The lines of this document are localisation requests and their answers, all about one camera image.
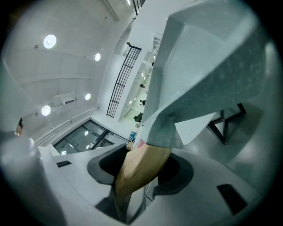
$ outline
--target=black metal stand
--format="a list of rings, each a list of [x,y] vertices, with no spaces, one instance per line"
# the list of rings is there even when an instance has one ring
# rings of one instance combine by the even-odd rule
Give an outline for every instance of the black metal stand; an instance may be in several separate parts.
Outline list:
[[[234,114],[234,115],[230,116],[229,118],[225,119],[225,117],[224,117],[224,110],[222,110],[220,112],[220,118],[215,119],[213,121],[210,121],[210,123],[208,124],[209,128],[220,139],[222,144],[226,144],[226,137],[227,137],[227,132],[228,132],[228,123],[230,121],[234,120],[235,118],[238,118],[240,116],[244,116],[244,115],[247,114],[246,110],[244,109],[244,106],[241,103],[237,104],[237,106],[239,107],[241,112],[239,112],[237,114]],[[221,123],[221,122],[224,122],[223,135],[221,134],[221,132],[215,126],[216,124]]]

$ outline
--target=black rectangular slot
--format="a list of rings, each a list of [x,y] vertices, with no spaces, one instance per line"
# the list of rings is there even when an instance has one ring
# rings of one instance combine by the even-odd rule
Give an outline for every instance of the black rectangular slot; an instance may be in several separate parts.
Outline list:
[[[70,165],[70,164],[71,163],[69,161],[62,161],[62,162],[58,162],[57,166],[60,168],[60,167],[67,166],[67,165]]]
[[[217,189],[221,193],[222,197],[226,201],[233,215],[240,212],[247,206],[247,203],[237,193],[237,191],[229,184],[217,186]]]

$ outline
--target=floor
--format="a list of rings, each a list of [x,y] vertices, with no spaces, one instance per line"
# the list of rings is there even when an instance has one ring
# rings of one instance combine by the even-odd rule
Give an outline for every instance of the floor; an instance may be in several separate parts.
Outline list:
[[[283,150],[283,78],[273,46],[267,47],[268,71],[260,93],[243,102],[247,115],[229,123],[227,144],[223,145],[209,129],[204,129],[191,143],[179,149],[215,159],[248,181],[260,193],[272,184],[281,163]],[[225,110],[228,117],[239,112],[237,106]],[[223,131],[222,123],[216,125]],[[151,182],[152,199],[157,179]]]

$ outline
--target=round ceiling light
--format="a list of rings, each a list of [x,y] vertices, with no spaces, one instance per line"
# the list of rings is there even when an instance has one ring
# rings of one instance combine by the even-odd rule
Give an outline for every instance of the round ceiling light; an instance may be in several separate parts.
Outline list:
[[[85,95],[85,99],[88,101],[90,99],[91,95],[90,94],[86,94]]]
[[[41,108],[41,114],[44,116],[49,115],[51,112],[51,108],[48,105],[45,105],[43,108]]]
[[[94,56],[94,60],[95,60],[95,61],[99,61],[100,58],[101,58],[100,53],[97,53],[97,54]]]
[[[50,49],[56,44],[56,37],[52,34],[47,35],[43,40],[43,45],[45,48]]]

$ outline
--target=wooden block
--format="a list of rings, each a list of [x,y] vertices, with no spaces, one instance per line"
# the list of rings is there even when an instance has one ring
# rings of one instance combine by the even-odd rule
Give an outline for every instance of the wooden block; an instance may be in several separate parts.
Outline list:
[[[143,144],[129,151],[115,182],[118,205],[125,197],[152,181],[166,163],[171,148]]]

